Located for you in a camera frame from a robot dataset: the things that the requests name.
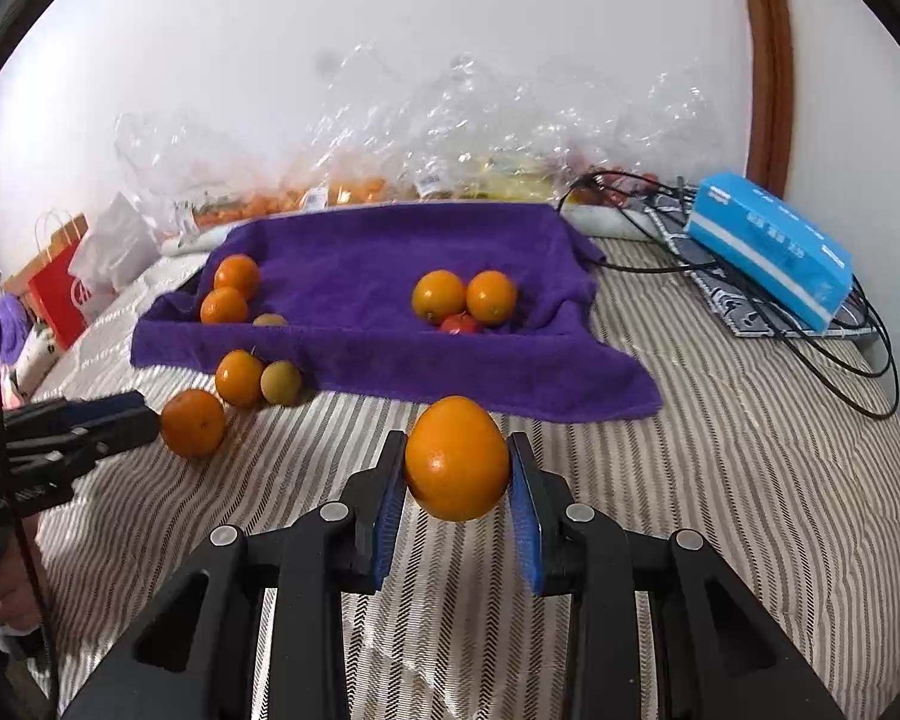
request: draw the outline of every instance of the blue gripper pad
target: blue gripper pad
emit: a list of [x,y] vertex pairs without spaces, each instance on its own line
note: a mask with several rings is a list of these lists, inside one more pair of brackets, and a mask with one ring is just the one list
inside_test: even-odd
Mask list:
[[508,442],[511,459],[511,483],[506,496],[511,507],[516,535],[516,554],[520,563],[520,573],[535,595],[543,593],[543,539],[540,521],[530,496],[527,472],[520,461],[519,453],[511,440]]
[[379,590],[394,563],[396,535],[400,530],[400,515],[407,495],[407,482],[403,477],[403,446],[389,470],[383,503],[373,528],[373,585]]
[[116,416],[127,410],[139,409],[146,405],[146,400],[136,389],[129,392],[118,392],[115,395],[95,398],[93,400],[72,400],[63,407],[67,424],[79,425],[107,416]]

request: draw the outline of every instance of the purple towel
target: purple towel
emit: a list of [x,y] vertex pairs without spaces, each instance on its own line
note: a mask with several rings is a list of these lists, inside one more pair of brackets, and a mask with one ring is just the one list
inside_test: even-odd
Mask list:
[[20,359],[29,329],[33,326],[23,303],[13,295],[0,298],[0,362],[14,365]]
[[[280,314],[289,326],[199,323],[218,263],[238,252],[261,269],[250,315]],[[643,418],[660,407],[655,382],[587,328],[596,293],[587,265],[600,258],[546,205],[431,202],[259,220],[210,255],[196,295],[156,299],[130,360],[210,373],[242,348],[293,361],[319,389],[422,403],[461,394],[554,422]],[[436,269],[464,283],[503,271],[520,290],[514,318],[477,335],[422,322],[410,293]]]

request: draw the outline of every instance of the orange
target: orange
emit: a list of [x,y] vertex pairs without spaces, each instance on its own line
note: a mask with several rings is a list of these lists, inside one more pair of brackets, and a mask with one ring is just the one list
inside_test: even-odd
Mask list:
[[472,400],[445,397],[413,425],[404,476],[416,502],[433,517],[450,522],[482,517],[509,483],[506,442]]
[[204,324],[246,322],[249,314],[244,296],[233,287],[213,290],[200,305],[200,321]]
[[178,392],[160,415],[163,442],[170,451],[188,460],[217,451],[225,432],[223,406],[204,389]]
[[516,308],[516,285],[500,271],[484,271],[466,286],[466,309],[489,327],[503,324]]
[[430,324],[440,324],[450,314],[463,312],[466,289],[450,271],[430,271],[416,282],[410,299],[413,312]]
[[[258,215],[265,213],[266,209],[262,210]],[[213,288],[215,290],[221,287],[233,287],[244,296],[244,300],[253,298],[259,286],[260,269],[245,254],[231,254],[229,257],[224,258],[221,264],[217,266],[217,272],[213,276]]]
[[250,408],[260,400],[264,364],[242,349],[234,349],[217,366],[217,394],[231,406]]

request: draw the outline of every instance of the green fruit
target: green fruit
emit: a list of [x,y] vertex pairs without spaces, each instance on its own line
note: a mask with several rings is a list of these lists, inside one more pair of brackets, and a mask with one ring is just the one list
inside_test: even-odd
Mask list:
[[271,362],[260,377],[260,391],[275,406],[295,405],[302,387],[303,377],[292,362]]
[[260,314],[253,323],[257,325],[257,327],[266,327],[271,324],[286,324],[287,321],[284,317],[281,317],[280,314]]

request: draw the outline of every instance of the bed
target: bed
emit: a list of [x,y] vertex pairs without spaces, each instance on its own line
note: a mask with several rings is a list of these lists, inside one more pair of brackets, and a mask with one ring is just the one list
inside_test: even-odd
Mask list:
[[[646,245],[599,241],[612,262],[656,264]],[[42,397],[136,388],[159,410],[211,377],[130,366],[130,336],[152,300],[205,255],[164,259],[123,293],[55,367]],[[591,328],[634,355],[664,406],[638,421],[559,425],[494,415],[525,431],[538,461],[578,500],[625,528],[701,531],[754,590],[848,718],[874,718],[900,690],[900,422],[832,399],[774,341],[733,338],[679,275],[601,272]],[[832,352],[860,365],[849,341]],[[861,384],[818,360],[861,403]],[[61,652],[62,704],[197,543],[218,524],[285,526],[375,463],[386,432],[423,405],[324,391],[293,410],[231,413],[202,469],[162,442],[105,461],[74,501],[42,515]],[[266,717],[266,599],[254,718]],[[426,517],[408,496],[394,569],[372,598],[343,600],[347,688],[356,718],[556,718],[569,622],[565,599],[519,578],[506,506],[468,524]],[[646,717],[653,653],[640,605]]]

